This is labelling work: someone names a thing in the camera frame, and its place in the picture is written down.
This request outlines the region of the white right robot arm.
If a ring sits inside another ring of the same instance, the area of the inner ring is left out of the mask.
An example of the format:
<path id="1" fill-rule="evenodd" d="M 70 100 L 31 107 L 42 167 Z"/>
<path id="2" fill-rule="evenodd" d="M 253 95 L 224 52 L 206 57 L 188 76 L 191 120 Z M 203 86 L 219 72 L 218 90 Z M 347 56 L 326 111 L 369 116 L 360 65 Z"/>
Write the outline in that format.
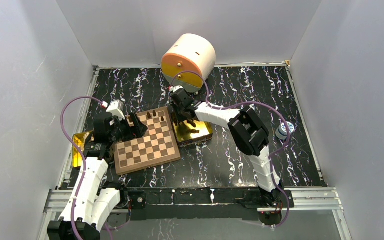
<path id="1" fill-rule="evenodd" d="M 208 122 L 230 131 L 236 147 L 254 167 L 258 186 L 264 190 L 262 202 L 275 207 L 282 199 L 281 179 L 269 159 L 269 131 L 255 110 L 250 106 L 227 108 L 194 100 L 181 86 L 172 86 L 169 91 L 175 123 Z"/>

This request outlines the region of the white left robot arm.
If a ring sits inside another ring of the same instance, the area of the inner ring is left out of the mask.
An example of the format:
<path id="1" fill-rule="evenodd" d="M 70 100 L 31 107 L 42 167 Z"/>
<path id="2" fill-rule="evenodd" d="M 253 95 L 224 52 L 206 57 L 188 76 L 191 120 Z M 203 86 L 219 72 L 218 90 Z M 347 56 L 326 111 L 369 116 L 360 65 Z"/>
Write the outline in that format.
<path id="1" fill-rule="evenodd" d="M 118 142 L 144 137 L 148 127 L 135 113 L 124 119 L 105 112 L 93 123 L 93 131 L 80 152 L 82 166 L 72 194 L 59 219 L 50 221 L 47 235 L 51 240 L 99 240 L 111 210 L 124 208 L 129 194 L 120 187 L 105 187 L 99 192 L 111 160 L 110 149 Z"/>

